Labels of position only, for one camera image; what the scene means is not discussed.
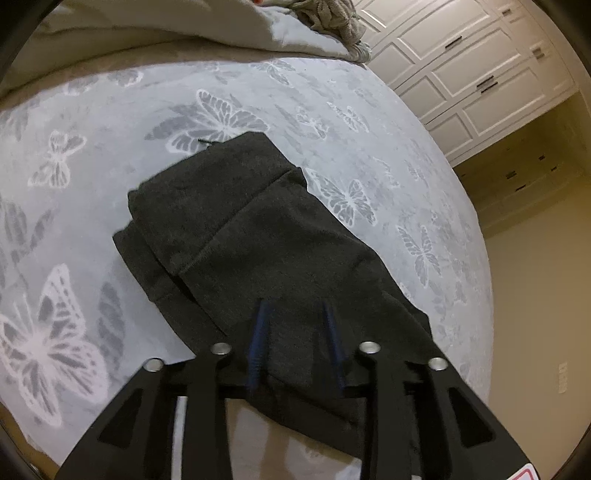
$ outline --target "cabinet door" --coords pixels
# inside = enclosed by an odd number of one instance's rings
[[[502,20],[511,30],[514,40],[529,51],[539,47],[546,48],[550,44],[542,27],[524,7],[509,9],[509,12],[503,15]]]
[[[427,125],[448,161],[550,100],[536,59],[521,63],[496,82],[482,92],[473,93]]]
[[[363,23],[373,32],[383,37],[388,32],[402,25],[414,14],[421,11],[433,0],[361,0],[356,10]],[[372,47],[375,43],[364,37]]]
[[[465,97],[524,61],[529,51],[511,38],[498,20],[467,38],[405,82],[396,93],[417,118],[427,124]]]
[[[435,0],[379,41],[368,66],[395,89],[495,20],[494,11],[476,0]]]
[[[534,57],[539,77],[550,97],[566,92],[574,86],[574,80],[554,47],[543,47]]]

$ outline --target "cabinet handle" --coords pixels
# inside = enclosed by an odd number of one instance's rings
[[[480,87],[484,86],[485,83],[490,82],[491,80],[493,80],[495,78],[494,75],[491,75],[490,77],[485,78],[484,80],[482,80],[478,85],[476,85],[476,90],[479,90]]]
[[[542,47],[534,48],[531,52],[534,54],[536,60],[543,59],[546,56],[546,54],[542,51]]]
[[[486,87],[483,91],[480,92],[480,94],[482,95],[484,92],[487,92],[488,90],[490,90],[491,88],[495,87],[499,85],[499,82],[495,82],[492,85],[489,85],[488,87]]]
[[[449,48],[453,48],[453,47],[455,47],[457,44],[459,44],[459,43],[462,41],[462,39],[463,39],[463,38],[464,38],[464,37],[462,37],[462,36],[460,35],[460,36],[459,36],[459,37],[457,37],[455,40],[452,40],[451,42],[449,42],[449,43],[448,43],[448,44],[445,46],[445,49],[446,49],[446,50],[448,50]]]

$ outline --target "drawer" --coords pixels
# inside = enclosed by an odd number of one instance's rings
[[[427,124],[448,161],[529,115],[551,99],[538,62],[528,59]]]
[[[550,46],[550,39],[524,7],[507,8],[503,12],[502,20],[511,30],[513,39],[517,43],[523,45],[529,51]]]
[[[490,5],[498,14],[501,15],[508,15],[511,12],[514,12],[522,5],[518,0],[485,0],[488,5]]]

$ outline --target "wooden floor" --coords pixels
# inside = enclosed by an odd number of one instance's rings
[[[2,422],[2,426],[12,437],[14,443],[27,461],[36,466],[45,478],[53,480],[56,477],[59,467],[47,455],[35,450],[27,443],[17,422],[15,422],[12,415],[10,415],[10,412],[1,403],[0,422]]]

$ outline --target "dark gray cloth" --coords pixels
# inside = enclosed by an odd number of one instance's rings
[[[313,393],[314,366],[326,360],[320,301],[331,299],[352,339],[388,343],[400,322],[430,334],[428,318],[376,252],[308,194],[301,169],[264,134],[247,133],[144,182],[129,193],[129,210],[117,249],[187,346],[232,338],[258,298],[278,299],[269,380],[253,405],[361,456],[364,402]]]

